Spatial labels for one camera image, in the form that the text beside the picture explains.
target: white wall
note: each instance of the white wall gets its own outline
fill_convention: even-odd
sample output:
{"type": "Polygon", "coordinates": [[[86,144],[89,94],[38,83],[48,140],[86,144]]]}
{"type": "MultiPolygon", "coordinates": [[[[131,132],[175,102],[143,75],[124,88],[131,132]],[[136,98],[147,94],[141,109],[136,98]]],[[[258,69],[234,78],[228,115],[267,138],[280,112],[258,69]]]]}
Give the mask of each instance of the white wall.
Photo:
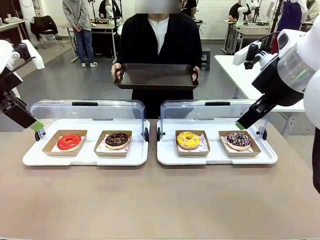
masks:
{"type": "MultiPolygon", "coordinates": [[[[62,10],[62,0],[41,0],[45,15],[50,15],[56,24],[62,25],[67,22],[65,14],[62,10]]],[[[201,26],[201,39],[221,40],[225,39],[228,24],[224,20],[228,19],[230,8],[237,2],[237,0],[199,0],[200,11],[197,12],[196,18],[203,20],[206,24],[201,26]]],[[[260,14],[265,15],[271,0],[262,0],[260,14]]],[[[94,10],[96,16],[99,15],[99,6],[101,0],[96,0],[94,3],[94,10]]],[[[92,6],[89,11],[93,16],[92,6]]],[[[135,14],[135,0],[122,1],[122,13],[125,19],[135,14]]],[[[65,29],[59,28],[59,34],[67,36],[65,29]]]]}
{"type": "Polygon", "coordinates": [[[25,26],[30,38],[30,42],[33,45],[37,45],[39,44],[39,42],[36,36],[30,30],[30,21],[34,16],[36,16],[34,5],[32,4],[31,0],[19,0],[19,1],[20,1],[20,7],[21,7],[23,18],[28,19],[28,21],[25,23],[25,26]]]}

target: red glazed donut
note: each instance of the red glazed donut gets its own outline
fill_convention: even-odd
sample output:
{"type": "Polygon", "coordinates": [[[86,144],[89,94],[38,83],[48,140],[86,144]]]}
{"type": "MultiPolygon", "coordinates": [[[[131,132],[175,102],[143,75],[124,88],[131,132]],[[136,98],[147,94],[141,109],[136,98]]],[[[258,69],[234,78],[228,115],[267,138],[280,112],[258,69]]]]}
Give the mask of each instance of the red glazed donut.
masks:
{"type": "Polygon", "coordinates": [[[81,142],[81,136],[77,134],[65,135],[58,140],[57,147],[62,152],[75,151],[81,142]]]}

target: sneakers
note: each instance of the sneakers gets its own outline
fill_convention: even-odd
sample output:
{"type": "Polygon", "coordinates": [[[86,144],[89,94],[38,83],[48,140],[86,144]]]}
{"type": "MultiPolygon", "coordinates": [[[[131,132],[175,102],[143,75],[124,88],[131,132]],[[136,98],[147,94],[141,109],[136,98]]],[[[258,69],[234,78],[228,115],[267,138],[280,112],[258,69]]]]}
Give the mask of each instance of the sneakers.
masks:
{"type": "MultiPolygon", "coordinates": [[[[94,68],[97,65],[98,65],[97,62],[92,62],[92,63],[90,63],[90,68],[94,68]]],[[[87,66],[86,63],[81,63],[81,67],[85,68],[86,66],[87,66]]]]}
{"type": "Polygon", "coordinates": [[[92,63],[90,63],[90,68],[94,68],[94,67],[96,67],[97,65],[98,65],[97,62],[92,62],[92,63]]]}

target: chocolate icing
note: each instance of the chocolate icing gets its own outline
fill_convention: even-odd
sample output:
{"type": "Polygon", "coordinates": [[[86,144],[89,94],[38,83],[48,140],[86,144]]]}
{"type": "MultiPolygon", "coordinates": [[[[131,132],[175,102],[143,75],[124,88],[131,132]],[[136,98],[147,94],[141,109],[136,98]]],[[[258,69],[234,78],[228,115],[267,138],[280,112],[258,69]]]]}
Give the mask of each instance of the chocolate icing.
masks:
{"type": "Polygon", "coordinates": [[[230,133],[228,136],[226,136],[226,140],[232,145],[238,147],[246,147],[251,144],[251,139],[241,132],[230,133]]]}
{"type": "Polygon", "coordinates": [[[115,132],[106,137],[105,143],[111,147],[118,147],[128,142],[129,136],[124,132],[115,132]]]}

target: donut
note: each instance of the donut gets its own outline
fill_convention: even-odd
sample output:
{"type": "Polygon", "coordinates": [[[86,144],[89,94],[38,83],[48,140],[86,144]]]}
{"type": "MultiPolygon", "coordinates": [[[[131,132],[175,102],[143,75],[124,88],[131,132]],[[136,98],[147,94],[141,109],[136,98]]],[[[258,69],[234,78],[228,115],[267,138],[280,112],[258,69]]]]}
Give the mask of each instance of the donut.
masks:
{"type": "Polygon", "coordinates": [[[105,145],[109,149],[123,149],[129,143],[129,136],[124,132],[115,132],[105,139],[105,145]]]}
{"type": "Polygon", "coordinates": [[[81,140],[81,136],[69,134],[61,137],[56,145],[61,152],[73,152],[79,148],[81,140]]]}
{"type": "Polygon", "coordinates": [[[247,150],[251,145],[251,139],[242,132],[232,132],[226,136],[226,142],[235,150],[247,150]]]}
{"type": "Polygon", "coordinates": [[[190,131],[180,132],[176,140],[179,146],[184,149],[195,149],[200,142],[199,136],[190,131]]]}

